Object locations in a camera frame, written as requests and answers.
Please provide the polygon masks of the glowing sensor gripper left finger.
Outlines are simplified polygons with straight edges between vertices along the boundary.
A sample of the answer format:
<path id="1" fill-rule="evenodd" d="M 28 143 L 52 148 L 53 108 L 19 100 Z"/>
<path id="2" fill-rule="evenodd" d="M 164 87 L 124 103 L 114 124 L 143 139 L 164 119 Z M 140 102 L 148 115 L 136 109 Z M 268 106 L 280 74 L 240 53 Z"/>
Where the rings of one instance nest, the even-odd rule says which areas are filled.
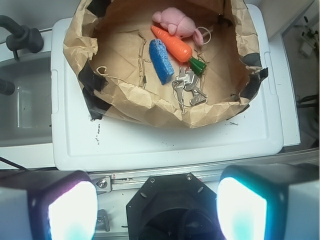
<path id="1" fill-rule="evenodd" d="M 2 240 L 91 240 L 96 187 L 84 171 L 1 171 Z"/>

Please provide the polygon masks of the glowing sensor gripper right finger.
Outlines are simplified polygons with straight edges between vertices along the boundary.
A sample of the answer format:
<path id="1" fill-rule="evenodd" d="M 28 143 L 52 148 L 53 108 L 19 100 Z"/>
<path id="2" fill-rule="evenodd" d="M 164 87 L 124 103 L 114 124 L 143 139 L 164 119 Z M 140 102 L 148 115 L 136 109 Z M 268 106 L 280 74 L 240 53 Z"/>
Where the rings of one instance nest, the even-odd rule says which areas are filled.
<path id="1" fill-rule="evenodd" d="M 320 168 L 311 163 L 227 166 L 216 207 L 227 240 L 318 240 Z"/>

